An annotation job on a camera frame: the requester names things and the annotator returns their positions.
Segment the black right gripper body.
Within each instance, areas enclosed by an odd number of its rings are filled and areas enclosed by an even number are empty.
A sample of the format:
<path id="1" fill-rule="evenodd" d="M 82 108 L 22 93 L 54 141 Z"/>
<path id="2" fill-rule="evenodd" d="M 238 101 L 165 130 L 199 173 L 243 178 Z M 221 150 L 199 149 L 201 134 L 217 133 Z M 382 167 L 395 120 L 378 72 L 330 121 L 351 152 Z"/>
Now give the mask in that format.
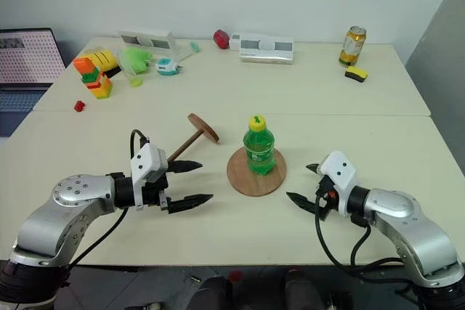
<path id="1" fill-rule="evenodd" d="M 321 221 L 325 221 L 331 211 L 337 211 L 339 207 L 339 194 L 336 192 L 333 181 L 328 175 L 324 175 L 319 181 L 315 193 L 315 214 Z"/>

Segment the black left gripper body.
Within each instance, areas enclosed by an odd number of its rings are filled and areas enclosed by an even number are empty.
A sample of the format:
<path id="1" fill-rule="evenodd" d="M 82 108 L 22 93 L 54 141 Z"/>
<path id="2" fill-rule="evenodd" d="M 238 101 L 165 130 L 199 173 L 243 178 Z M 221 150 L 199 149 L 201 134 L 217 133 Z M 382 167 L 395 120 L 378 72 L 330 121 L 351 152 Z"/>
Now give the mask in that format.
<path id="1" fill-rule="evenodd" d="M 169 198 L 165 190 L 169 187 L 166 174 L 163 174 L 155 182 L 145 182 L 142 186 L 142 201 L 144 205 L 158 206 L 162 211 L 169 209 Z"/>

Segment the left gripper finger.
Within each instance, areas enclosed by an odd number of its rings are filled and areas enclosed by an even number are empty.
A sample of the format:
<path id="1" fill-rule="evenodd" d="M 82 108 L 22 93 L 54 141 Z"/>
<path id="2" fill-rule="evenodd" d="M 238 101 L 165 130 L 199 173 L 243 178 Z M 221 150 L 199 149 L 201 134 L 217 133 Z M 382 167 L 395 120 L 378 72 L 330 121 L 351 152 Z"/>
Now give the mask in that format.
<path id="1" fill-rule="evenodd" d="M 199 163 L 194 160 L 174 160 L 172 162 L 169 162 L 167 172 L 176 174 L 186 173 L 201 168 L 202 166 L 202 163 Z"/>
<path id="2" fill-rule="evenodd" d="M 169 199 L 168 201 L 168 213 L 179 213 L 182 211 L 188 211 L 199 205 L 203 205 L 208 200 L 212 199 L 213 195 L 210 194 L 197 194 L 197 195 L 189 195 L 184 197 L 181 200 L 172 201 Z"/>

